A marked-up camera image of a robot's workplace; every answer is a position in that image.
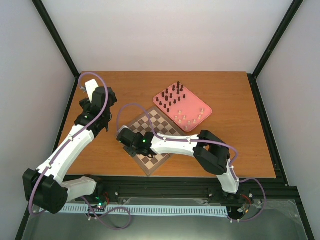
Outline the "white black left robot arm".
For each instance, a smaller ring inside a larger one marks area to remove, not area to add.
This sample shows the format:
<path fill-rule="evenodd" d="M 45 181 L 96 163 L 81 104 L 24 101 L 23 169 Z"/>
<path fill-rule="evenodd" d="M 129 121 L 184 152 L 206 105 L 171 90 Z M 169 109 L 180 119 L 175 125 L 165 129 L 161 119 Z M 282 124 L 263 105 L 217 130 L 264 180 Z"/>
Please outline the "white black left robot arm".
<path fill-rule="evenodd" d="M 103 129 L 109 128 L 112 119 L 110 108 L 117 102 L 112 88 L 97 87 L 80 101 L 83 109 L 68 136 L 55 152 L 36 170 L 27 169 L 22 176 L 28 210 L 34 214 L 38 206 L 52 214 L 58 213 L 66 203 L 88 196 L 99 201 L 105 193 L 102 180 L 86 174 L 76 180 L 64 181 L 66 173 Z"/>

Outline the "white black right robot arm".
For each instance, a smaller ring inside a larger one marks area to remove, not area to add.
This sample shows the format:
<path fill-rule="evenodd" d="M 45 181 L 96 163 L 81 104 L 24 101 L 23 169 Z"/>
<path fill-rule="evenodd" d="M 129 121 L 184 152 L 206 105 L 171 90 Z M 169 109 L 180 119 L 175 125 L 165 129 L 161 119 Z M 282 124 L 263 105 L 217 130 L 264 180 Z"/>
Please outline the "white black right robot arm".
<path fill-rule="evenodd" d="M 236 194 L 239 190 L 239 178 L 231 165 L 231 147 L 208 130 L 190 136 L 170 136 L 153 132 L 135 133 L 123 126 L 116 140 L 133 155 L 154 157 L 173 154 L 195 158 L 206 172 L 218 178 L 224 192 Z"/>

